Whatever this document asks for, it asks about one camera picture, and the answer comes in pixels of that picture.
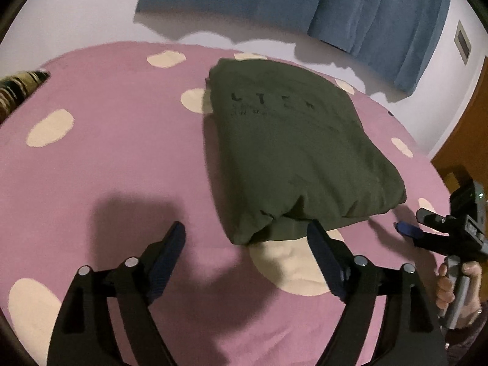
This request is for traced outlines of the dark olive green jacket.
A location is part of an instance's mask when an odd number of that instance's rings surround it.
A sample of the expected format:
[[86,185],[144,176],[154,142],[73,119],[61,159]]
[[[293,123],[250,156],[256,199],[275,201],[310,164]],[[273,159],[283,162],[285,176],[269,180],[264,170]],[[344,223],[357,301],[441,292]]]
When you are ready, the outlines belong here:
[[221,59],[208,73],[228,239],[297,240],[404,203],[399,171],[366,135],[345,91],[272,60]]

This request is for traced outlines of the brown wooden door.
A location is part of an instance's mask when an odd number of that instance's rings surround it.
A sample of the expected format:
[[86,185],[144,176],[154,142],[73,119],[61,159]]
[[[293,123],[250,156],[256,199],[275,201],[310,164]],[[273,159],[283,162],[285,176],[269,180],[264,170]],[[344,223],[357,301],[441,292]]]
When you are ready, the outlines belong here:
[[487,58],[464,113],[432,159],[449,192],[468,178],[487,191]]

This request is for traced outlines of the pink bedsheet with cream dots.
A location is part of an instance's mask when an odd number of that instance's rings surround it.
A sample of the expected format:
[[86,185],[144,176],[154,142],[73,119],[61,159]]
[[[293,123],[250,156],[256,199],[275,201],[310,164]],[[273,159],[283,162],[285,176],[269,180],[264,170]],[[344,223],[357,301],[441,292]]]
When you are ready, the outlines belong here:
[[304,240],[240,250],[220,226],[204,117],[183,92],[221,50],[116,43],[68,53],[1,128],[1,308],[44,364],[74,272],[108,268],[182,219],[188,242],[151,311],[181,365],[311,365],[343,304]]

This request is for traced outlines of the blue curtain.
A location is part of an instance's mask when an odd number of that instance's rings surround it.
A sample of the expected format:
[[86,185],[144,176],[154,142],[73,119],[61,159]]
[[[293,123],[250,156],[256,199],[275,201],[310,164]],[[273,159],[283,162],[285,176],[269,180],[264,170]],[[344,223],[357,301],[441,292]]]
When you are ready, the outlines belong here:
[[192,11],[297,31],[342,50],[412,93],[427,68],[451,0],[138,0],[140,13]]

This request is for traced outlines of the brown striped pillow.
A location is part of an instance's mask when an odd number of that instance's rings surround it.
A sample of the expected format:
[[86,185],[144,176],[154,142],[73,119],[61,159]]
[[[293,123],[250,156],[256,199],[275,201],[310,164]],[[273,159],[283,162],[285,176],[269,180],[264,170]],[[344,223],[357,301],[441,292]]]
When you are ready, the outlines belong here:
[[2,78],[0,123],[4,123],[48,78],[50,78],[50,72],[47,70],[21,71]]

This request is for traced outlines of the grey wall switch plate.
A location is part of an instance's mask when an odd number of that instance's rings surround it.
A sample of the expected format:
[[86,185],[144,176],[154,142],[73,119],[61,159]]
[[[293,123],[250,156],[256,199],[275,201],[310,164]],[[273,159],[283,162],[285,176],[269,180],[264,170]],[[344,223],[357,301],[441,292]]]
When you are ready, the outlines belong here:
[[456,33],[454,36],[454,42],[457,46],[457,49],[459,51],[459,54],[461,56],[461,60],[465,65],[467,65],[470,54],[472,52],[472,45],[471,42],[469,41],[466,31],[461,24],[461,22],[457,23],[457,29]]

